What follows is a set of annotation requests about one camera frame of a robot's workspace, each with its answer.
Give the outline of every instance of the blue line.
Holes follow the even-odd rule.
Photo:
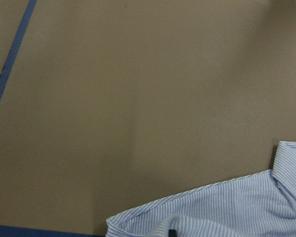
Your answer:
[[[44,231],[11,226],[0,226],[0,237],[100,237],[59,231]]]
[[[6,83],[8,81],[10,72],[12,70],[15,58],[16,58],[19,48],[21,46],[23,36],[24,36],[26,28],[29,24],[29,21],[30,21],[31,15],[33,13],[33,10],[35,8],[36,2],[37,2],[37,0],[29,0],[29,3],[25,9],[24,15],[23,15],[22,20],[20,22],[19,28],[15,34],[10,51],[8,53],[8,56],[5,60],[4,66],[2,68],[2,71],[0,74],[0,100],[2,98],[4,88],[5,88]]]

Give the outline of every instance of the fabric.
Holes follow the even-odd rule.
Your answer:
[[[107,237],[296,237],[296,142],[273,170],[165,197],[107,219]]]

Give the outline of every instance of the blue tape line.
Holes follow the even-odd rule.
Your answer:
[[[44,231],[11,226],[0,226],[0,237],[101,237],[59,231]]]
[[[25,9],[24,15],[23,15],[22,20],[20,22],[19,28],[15,34],[10,51],[8,53],[8,56],[5,60],[4,66],[2,68],[2,71],[0,74],[0,100],[2,98],[4,88],[5,88],[6,83],[8,81],[10,72],[12,70],[15,58],[16,58],[19,48],[21,46],[23,36],[24,36],[26,28],[29,24],[29,21],[30,21],[31,15],[33,13],[33,10],[35,8],[36,2],[37,2],[37,0],[29,0],[29,3]]]

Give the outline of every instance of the garment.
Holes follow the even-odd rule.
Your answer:
[[[107,219],[107,237],[296,237],[296,142],[273,170],[165,197]]]

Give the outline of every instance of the shirt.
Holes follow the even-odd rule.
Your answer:
[[[107,219],[107,237],[296,237],[296,142],[273,170],[206,185]]]

